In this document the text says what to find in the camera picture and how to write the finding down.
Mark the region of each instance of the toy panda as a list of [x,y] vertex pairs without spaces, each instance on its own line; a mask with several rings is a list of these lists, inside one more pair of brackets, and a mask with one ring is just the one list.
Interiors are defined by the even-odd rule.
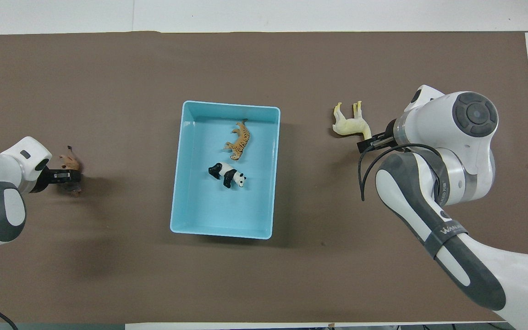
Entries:
[[246,177],[243,176],[243,173],[239,173],[228,163],[216,163],[209,168],[209,174],[216,179],[219,179],[220,176],[223,176],[224,186],[227,188],[231,188],[231,180],[235,181],[237,185],[241,187],[243,187],[243,182],[246,181]]

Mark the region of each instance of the blue tray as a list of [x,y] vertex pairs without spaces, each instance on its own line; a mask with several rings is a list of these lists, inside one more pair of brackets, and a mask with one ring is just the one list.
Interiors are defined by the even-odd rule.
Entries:
[[[224,150],[234,143],[236,122],[251,138],[238,161]],[[185,234],[267,240],[272,236],[281,111],[277,107],[186,101],[172,196],[170,230]],[[243,187],[223,185],[208,173],[225,162],[246,176]]]

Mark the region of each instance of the gray strap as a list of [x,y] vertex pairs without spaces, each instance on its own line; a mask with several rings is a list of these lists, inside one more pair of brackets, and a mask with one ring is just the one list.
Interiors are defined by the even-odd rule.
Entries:
[[437,255],[441,247],[449,240],[449,238],[463,232],[468,233],[466,228],[464,228],[459,222],[455,220],[445,221],[433,229],[431,234],[427,237],[427,240],[425,240],[423,246],[429,255],[431,255],[432,258],[435,258],[435,255]]

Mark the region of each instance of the brown mat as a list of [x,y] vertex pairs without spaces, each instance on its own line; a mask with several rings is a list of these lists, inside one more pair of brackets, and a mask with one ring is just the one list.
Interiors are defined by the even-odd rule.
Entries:
[[[373,175],[360,201],[358,138],[331,131],[333,106],[362,100],[381,132],[421,84],[495,103],[495,185],[446,210],[476,240],[528,253],[523,33],[0,35],[0,152],[27,135],[55,155],[70,144],[86,175],[79,198],[27,196],[24,232],[0,247],[0,310],[17,322],[497,320],[380,203]],[[270,240],[170,232],[185,100],[280,107]]]

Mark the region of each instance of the tiger figurine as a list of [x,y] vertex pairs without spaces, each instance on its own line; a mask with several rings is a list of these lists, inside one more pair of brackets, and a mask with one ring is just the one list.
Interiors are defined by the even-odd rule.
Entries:
[[239,157],[242,156],[243,149],[248,144],[248,141],[250,140],[250,131],[246,128],[246,125],[244,123],[247,121],[247,119],[244,119],[241,123],[235,123],[239,127],[239,129],[234,129],[231,132],[237,134],[237,140],[235,143],[226,142],[224,149],[231,149],[233,151],[233,154],[229,156],[232,160],[238,160]]

